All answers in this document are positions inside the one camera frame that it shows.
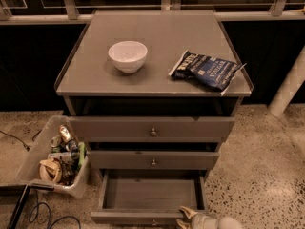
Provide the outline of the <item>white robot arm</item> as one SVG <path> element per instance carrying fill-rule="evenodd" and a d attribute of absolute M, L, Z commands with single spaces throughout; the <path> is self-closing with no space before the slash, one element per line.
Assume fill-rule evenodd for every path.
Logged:
<path fill-rule="evenodd" d="M 180 211 L 189 220 L 177 219 L 180 229 L 243 229 L 242 224 L 232 217 L 217 219 L 186 206 L 181 206 Z"/>

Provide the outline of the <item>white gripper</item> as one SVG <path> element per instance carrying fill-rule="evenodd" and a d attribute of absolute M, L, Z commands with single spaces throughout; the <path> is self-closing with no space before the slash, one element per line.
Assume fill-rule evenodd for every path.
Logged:
<path fill-rule="evenodd" d="M 181 206 L 180 211 L 188 218 L 192 219 L 191 224 L 177 219 L 176 223 L 181 229 L 218 229 L 218 220 L 204 214 L 198 214 L 192 208 Z"/>

